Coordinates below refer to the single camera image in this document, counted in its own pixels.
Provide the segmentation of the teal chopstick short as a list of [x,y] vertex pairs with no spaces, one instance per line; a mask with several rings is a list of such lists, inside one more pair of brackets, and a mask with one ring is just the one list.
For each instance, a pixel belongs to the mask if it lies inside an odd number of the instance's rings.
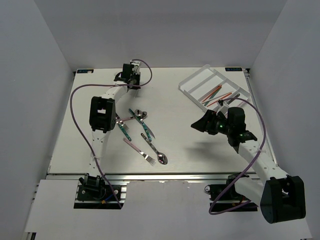
[[221,90],[221,88],[220,88],[218,91],[216,91],[211,97],[209,97],[206,101],[209,101],[209,100],[213,99],[213,97],[214,97],[220,90]]

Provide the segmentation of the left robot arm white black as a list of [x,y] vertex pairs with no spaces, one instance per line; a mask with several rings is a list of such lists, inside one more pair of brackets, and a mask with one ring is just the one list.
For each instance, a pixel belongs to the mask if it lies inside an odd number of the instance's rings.
[[122,71],[114,78],[114,83],[108,86],[105,93],[91,99],[89,125],[92,130],[90,151],[92,160],[88,172],[100,175],[98,165],[106,152],[111,131],[119,123],[116,103],[130,90],[138,90],[141,80],[141,60],[133,59],[122,66]]

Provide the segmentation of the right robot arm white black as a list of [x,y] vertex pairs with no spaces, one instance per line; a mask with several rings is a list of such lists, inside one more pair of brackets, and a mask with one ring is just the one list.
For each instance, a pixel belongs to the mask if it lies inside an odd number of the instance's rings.
[[213,208],[224,195],[227,195],[233,200],[240,196],[247,199],[235,206],[236,209],[254,203],[270,224],[305,218],[303,180],[299,176],[289,175],[263,152],[263,145],[246,129],[245,118],[242,108],[231,107],[227,111],[227,116],[221,112],[207,110],[202,118],[191,124],[191,127],[199,132],[226,135],[229,145],[248,162],[247,168],[253,168],[261,180],[260,183],[252,180],[246,175],[247,169],[230,175],[226,187],[210,204],[209,213],[217,215],[218,212],[214,212]]

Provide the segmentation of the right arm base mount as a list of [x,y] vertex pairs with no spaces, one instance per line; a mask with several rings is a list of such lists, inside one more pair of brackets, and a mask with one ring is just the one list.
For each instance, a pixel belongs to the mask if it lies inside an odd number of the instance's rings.
[[[228,176],[224,184],[208,184],[204,187],[204,192],[210,195],[213,202],[218,195],[239,175],[233,174]],[[251,202],[244,195],[236,192],[233,185],[212,207],[210,213],[217,214],[219,212],[257,212],[258,206]]]

